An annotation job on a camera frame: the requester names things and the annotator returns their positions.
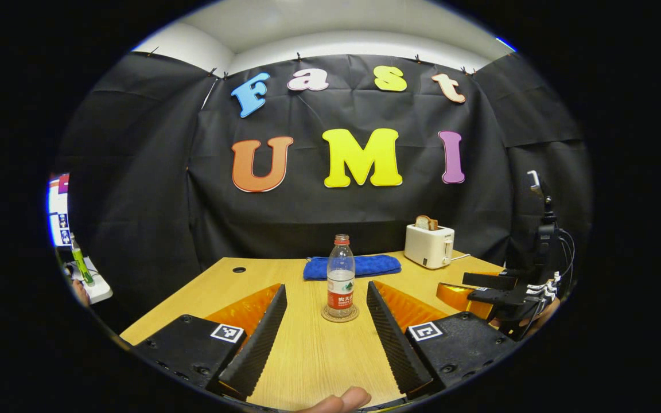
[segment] red bottle label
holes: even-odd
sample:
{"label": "red bottle label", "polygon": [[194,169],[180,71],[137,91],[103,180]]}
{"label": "red bottle label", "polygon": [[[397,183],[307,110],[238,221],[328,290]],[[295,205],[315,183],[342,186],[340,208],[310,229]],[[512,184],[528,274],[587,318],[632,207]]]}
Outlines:
{"label": "red bottle label", "polygon": [[351,308],[353,304],[353,293],[339,294],[328,291],[328,306],[333,309]]}

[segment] robotic hand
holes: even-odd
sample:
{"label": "robotic hand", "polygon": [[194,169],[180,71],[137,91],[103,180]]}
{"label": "robotic hand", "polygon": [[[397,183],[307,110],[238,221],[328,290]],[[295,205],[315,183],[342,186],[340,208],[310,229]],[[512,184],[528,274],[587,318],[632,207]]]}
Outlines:
{"label": "robotic hand", "polygon": [[541,225],[537,229],[534,241],[532,266],[524,270],[507,269],[499,275],[483,275],[465,272],[462,282],[466,285],[484,287],[470,293],[468,298],[493,304],[488,322],[499,321],[499,331],[513,340],[521,340],[532,326],[532,322],[545,308],[557,301],[559,284],[562,275],[558,269],[558,243],[562,243],[562,251],[571,251],[570,264],[563,272],[572,271],[575,256],[575,245],[567,243],[562,235],[567,235],[572,243],[572,237],[565,230],[558,228],[558,219],[553,211],[553,198],[549,189],[540,180],[535,170],[527,172],[530,176],[530,190],[544,202],[544,214]]}

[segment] toaster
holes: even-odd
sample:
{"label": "toaster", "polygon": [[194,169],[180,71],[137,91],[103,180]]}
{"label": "toaster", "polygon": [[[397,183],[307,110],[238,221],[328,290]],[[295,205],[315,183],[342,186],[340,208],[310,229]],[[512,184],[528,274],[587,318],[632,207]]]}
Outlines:
{"label": "toaster", "polygon": [[438,227],[435,230],[407,225],[405,256],[430,269],[450,264],[453,256],[453,238],[456,232],[451,228]]}

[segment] purple letter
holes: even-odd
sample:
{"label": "purple letter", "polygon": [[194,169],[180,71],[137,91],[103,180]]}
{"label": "purple letter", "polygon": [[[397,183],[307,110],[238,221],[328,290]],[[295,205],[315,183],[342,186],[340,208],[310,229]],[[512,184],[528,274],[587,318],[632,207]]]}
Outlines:
{"label": "purple letter", "polygon": [[443,141],[445,151],[445,173],[443,173],[443,182],[446,184],[459,184],[466,180],[466,176],[461,172],[461,150],[458,144],[461,143],[461,136],[454,131],[439,131],[438,136]]}

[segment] orange letter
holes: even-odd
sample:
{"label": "orange letter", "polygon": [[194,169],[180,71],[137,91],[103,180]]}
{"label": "orange letter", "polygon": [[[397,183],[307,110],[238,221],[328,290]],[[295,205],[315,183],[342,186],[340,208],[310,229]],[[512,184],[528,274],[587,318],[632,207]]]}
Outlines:
{"label": "orange letter", "polygon": [[266,192],[277,188],[287,171],[287,148],[292,144],[289,136],[278,136],[267,141],[272,148],[272,170],[267,176],[254,176],[254,151],[262,144],[259,141],[234,143],[234,170],[231,176],[234,185],[244,192]]}

